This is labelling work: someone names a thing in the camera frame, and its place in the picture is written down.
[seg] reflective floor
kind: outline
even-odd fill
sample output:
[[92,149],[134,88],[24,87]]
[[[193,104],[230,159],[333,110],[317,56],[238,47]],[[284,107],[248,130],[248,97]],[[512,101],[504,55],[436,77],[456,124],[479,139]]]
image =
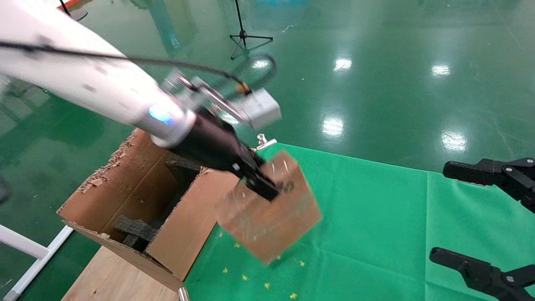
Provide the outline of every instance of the reflective floor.
[[[249,54],[273,55],[279,72],[266,88],[283,120],[263,132],[286,144],[432,171],[449,160],[535,155],[532,2],[240,5],[248,34],[274,40],[248,39],[249,50],[235,61],[228,37],[239,32],[233,0],[93,0],[82,5],[89,15],[81,23],[127,55],[226,70]],[[264,64],[254,66],[261,72]],[[157,80],[170,69],[143,67]],[[15,81],[0,104],[0,174],[13,187],[0,224],[47,244],[62,227],[55,210],[132,128],[23,82]],[[256,143],[252,130],[238,132]],[[59,300],[96,249],[73,235],[22,300]],[[0,254],[3,296],[32,259],[5,246]]]

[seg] black cable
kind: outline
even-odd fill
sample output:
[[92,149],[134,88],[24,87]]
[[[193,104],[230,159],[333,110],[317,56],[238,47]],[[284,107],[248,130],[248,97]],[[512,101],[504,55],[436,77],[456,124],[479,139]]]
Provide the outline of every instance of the black cable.
[[[263,77],[257,79],[256,81],[252,82],[251,84],[248,84],[249,85],[249,88],[250,89],[255,89],[255,88],[258,88],[258,87],[263,87],[269,80],[271,80],[271,78],[277,73],[277,61],[275,61],[275,59],[271,56],[271,55],[268,55],[268,54],[255,54],[255,55],[252,55],[252,56],[249,56],[245,61],[243,61],[238,67],[234,68],[231,73],[235,76],[238,76],[240,75],[244,70],[247,69],[247,67],[250,67],[251,63],[252,62],[256,62],[256,61],[259,61],[261,59],[267,59],[268,61],[271,62],[271,69],[269,70],[269,72],[264,75]],[[221,80],[217,83],[215,83],[213,86],[214,89],[216,90],[219,90],[221,89],[226,83],[228,82],[228,79],[227,80]]]
[[25,44],[25,43],[15,43],[15,42],[7,42],[7,41],[0,41],[0,47],[3,48],[11,48],[11,49],[19,49],[29,52],[34,51],[42,51],[42,52],[48,52],[53,54],[62,54],[62,55],[70,55],[70,56],[81,56],[81,57],[98,57],[98,58],[108,58],[108,59],[119,59],[122,61],[132,61],[137,63],[145,63],[145,64],[153,64],[153,65],[174,65],[182,68],[192,69],[192,70],[199,70],[203,72],[213,73],[220,76],[223,76],[227,79],[232,79],[236,81],[245,91],[249,91],[249,88],[247,84],[245,84],[244,81],[239,79],[237,76],[230,74],[228,72],[225,72],[220,69],[192,64],[192,63],[186,63],[181,61],[173,61],[170,59],[160,59],[160,58],[145,58],[145,57],[126,57],[126,56],[120,56],[120,55],[112,55],[112,54],[103,54],[103,53],[97,53],[97,52],[86,52],[86,51],[78,51],[78,50],[69,50],[69,49],[63,49],[63,48],[56,48],[54,46],[41,46],[41,45],[35,45],[35,44]]

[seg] tripod stand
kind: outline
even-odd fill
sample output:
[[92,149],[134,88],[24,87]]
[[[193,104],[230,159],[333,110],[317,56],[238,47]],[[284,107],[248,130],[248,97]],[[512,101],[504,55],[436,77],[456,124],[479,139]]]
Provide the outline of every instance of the tripod stand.
[[268,39],[273,41],[272,36],[259,36],[259,35],[247,35],[247,33],[243,30],[243,24],[241,23],[241,15],[240,15],[240,6],[238,5],[238,0],[234,0],[236,2],[236,10],[238,11],[238,20],[240,21],[240,34],[231,34],[230,37],[239,37],[240,41],[238,42],[238,45],[236,45],[236,49],[234,50],[234,53],[232,53],[231,59],[234,59],[236,56],[236,53],[238,52],[238,49],[240,48],[241,43],[243,43],[244,46],[247,46],[245,44],[245,39],[248,37],[255,37],[257,39]]

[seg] brown block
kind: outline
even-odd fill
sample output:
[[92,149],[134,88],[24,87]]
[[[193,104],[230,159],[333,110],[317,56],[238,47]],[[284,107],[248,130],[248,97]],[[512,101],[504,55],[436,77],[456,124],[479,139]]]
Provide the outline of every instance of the brown block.
[[280,152],[262,171],[281,187],[269,202],[240,182],[216,205],[216,218],[252,254],[268,264],[322,218],[298,163]]

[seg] white metal frame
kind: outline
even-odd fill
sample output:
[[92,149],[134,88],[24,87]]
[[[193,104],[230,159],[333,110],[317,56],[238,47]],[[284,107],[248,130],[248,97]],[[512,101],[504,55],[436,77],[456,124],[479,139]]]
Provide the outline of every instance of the white metal frame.
[[65,226],[59,234],[52,240],[48,247],[44,247],[33,240],[18,234],[0,225],[0,243],[22,251],[28,255],[35,257],[37,260],[24,273],[21,279],[13,286],[13,288],[5,295],[4,301],[15,301],[28,287],[37,274],[43,269],[47,262],[56,253],[63,242],[69,237],[73,229]]

